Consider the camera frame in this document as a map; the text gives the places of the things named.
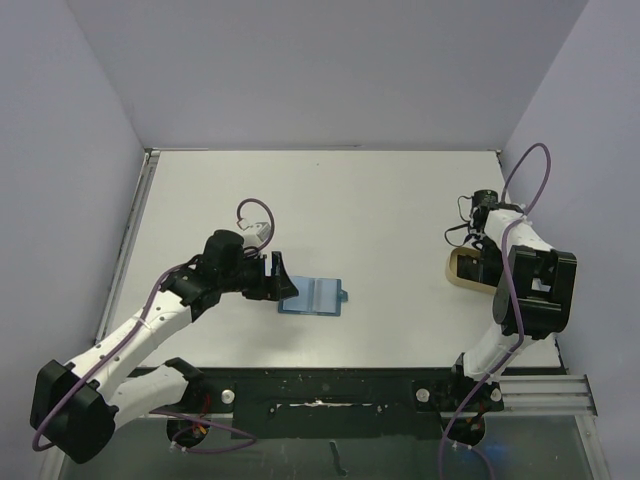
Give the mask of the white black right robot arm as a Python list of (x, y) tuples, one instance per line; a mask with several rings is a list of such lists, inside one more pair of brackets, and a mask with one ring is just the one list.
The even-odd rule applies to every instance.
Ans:
[(445, 276), (458, 287), (493, 296), (492, 323), (458, 360), (462, 374), (445, 384), (448, 402), (469, 408), (480, 381), (493, 383), (527, 347), (562, 332), (570, 318), (577, 258), (556, 249), (533, 229), (524, 208), (494, 190), (468, 198), (466, 232), (449, 255)]

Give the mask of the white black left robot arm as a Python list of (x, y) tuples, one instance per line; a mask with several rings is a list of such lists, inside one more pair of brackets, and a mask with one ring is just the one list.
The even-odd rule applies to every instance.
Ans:
[(212, 385), (181, 358), (152, 372), (132, 372), (174, 334), (188, 327), (223, 295), (278, 302), (299, 291), (286, 272), (281, 252), (258, 253), (243, 236), (217, 230), (202, 253), (162, 273), (140, 310), (98, 344), (38, 372), (30, 413), (36, 452), (52, 447), (77, 463), (94, 458), (115, 431), (146, 413), (207, 411)]

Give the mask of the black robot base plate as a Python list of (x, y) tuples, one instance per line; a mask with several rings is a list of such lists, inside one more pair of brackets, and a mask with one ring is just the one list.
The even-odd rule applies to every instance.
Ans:
[(477, 386), (458, 368), (204, 368), (180, 414), (227, 415), (259, 440), (440, 438), (453, 413), (482, 428), (504, 409), (497, 385)]

